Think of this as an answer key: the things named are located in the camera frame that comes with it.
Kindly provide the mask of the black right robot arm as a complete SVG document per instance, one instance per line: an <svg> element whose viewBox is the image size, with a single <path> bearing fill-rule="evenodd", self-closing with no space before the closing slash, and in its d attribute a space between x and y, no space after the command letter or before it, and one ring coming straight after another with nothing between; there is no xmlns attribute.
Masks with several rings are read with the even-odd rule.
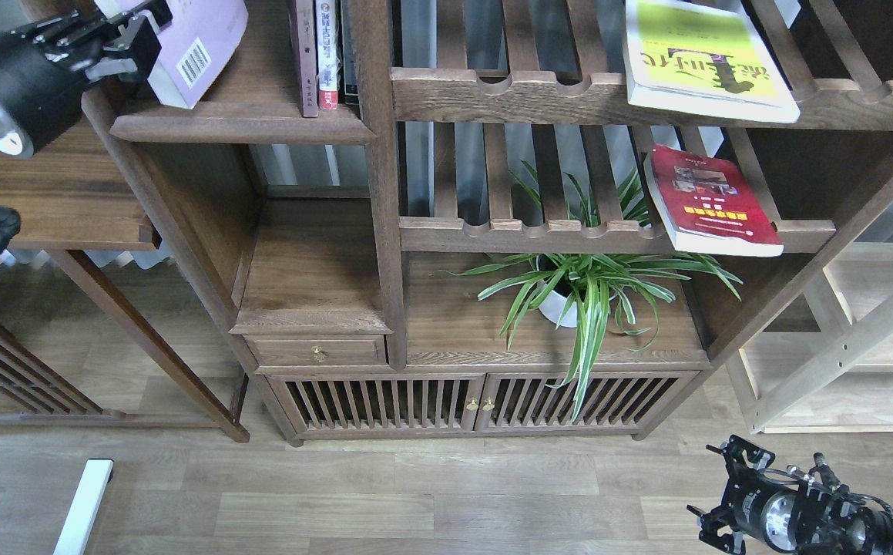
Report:
<svg viewBox="0 0 893 555"><path fill-rule="evenodd" d="M809 470L773 467L776 454L732 435L708 450L724 457L729 479L717 508L697 517L704 543L744 554L744 537L778 553L893 554L893 508L838 480L822 453Z"/></svg>

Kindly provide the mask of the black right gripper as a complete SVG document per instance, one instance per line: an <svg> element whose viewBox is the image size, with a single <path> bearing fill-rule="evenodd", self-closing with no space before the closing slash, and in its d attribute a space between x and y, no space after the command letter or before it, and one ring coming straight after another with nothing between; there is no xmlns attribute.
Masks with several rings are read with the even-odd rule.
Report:
<svg viewBox="0 0 893 555"><path fill-rule="evenodd" d="M782 471L774 480L764 470L776 454L739 436L729 436L720 446L707 445L724 459L727 468L727 506L709 513L688 505L687 510L700 524L700 541L728 554L745 554L744 535L762 540L778 553L798 551L796 523L792 513L797 481Z"/></svg>

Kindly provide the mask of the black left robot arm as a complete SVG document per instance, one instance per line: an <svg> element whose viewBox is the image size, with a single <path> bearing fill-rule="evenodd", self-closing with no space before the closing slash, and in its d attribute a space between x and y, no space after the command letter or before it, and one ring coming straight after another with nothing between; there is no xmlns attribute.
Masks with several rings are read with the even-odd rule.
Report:
<svg viewBox="0 0 893 555"><path fill-rule="evenodd" d="M157 249L82 103L100 83L142 82L172 17L165 1L133 1L0 31L0 254Z"/></svg>

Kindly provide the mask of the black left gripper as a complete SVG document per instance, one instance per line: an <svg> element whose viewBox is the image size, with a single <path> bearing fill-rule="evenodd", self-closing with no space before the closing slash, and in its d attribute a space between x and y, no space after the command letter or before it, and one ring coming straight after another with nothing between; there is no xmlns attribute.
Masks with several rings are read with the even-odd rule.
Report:
<svg viewBox="0 0 893 555"><path fill-rule="evenodd" d="M146 81L172 17L166 1L144 1L111 17L72 10L0 32L0 152L30 158L56 140L79 120L89 84Z"/></svg>

